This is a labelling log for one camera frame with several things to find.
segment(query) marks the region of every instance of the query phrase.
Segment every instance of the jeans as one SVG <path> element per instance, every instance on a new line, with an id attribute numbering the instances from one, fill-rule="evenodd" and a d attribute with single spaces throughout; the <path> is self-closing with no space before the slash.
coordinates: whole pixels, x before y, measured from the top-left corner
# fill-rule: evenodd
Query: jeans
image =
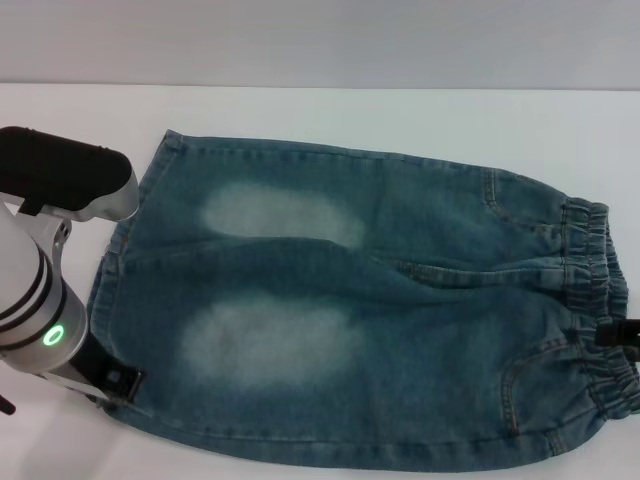
<path id="1" fill-rule="evenodd" d="M 640 408 L 607 207 L 492 168 L 169 131 L 91 294 L 113 418 L 317 467 L 473 471 Z"/>

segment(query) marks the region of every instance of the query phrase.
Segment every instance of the white wall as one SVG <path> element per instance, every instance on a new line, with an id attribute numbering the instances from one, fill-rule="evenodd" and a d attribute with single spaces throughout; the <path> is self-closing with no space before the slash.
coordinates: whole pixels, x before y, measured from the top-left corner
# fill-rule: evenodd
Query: white wall
<path id="1" fill-rule="evenodd" d="M 0 0 L 0 81 L 640 89 L 638 0 Z"/>

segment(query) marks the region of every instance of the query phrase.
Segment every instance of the denim hem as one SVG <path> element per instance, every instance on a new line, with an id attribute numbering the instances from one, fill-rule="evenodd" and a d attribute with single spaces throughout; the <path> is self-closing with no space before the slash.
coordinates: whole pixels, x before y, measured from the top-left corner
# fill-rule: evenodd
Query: denim hem
<path id="1" fill-rule="evenodd" d="M 608 208 L 570 199 L 563 227 L 565 294 L 577 314 L 577 333 L 591 394 L 608 418 L 640 410 L 640 381 L 622 347 L 595 345 L 597 325 L 626 318 L 628 289 L 613 247 Z"/>
<path id="2" fill-rule="evenodd" d="M 408 472 L 483 471 L 535 463 L 577 448 L 604 424 L 602 415 L 594 408 L 548 432 L 466 442 L 366 443 L 202 435 L 176 429 L 131 408 L 107 413 L 153 435 L 223 455 L 307 467 Z"/>
<path id="3" fill-rule="evenodd" d="M 147 198 L 153 192 L 154 187 L 167 172 L 173 160 L 182 148 L 182 135 L 172 130 L 167 130 L 162 142 L 156 150 L 153 161 L 149 165 L 138 190 L 140 192 L 140 206 L 138 211 L 131 218 L 119 222 L 111 237 L 107 250 L 116 254 L 124 253 L 129 241 L 129 235 L 135 227 L 136 221 L 140 218 L 140 213 L 145 207 Z"/>

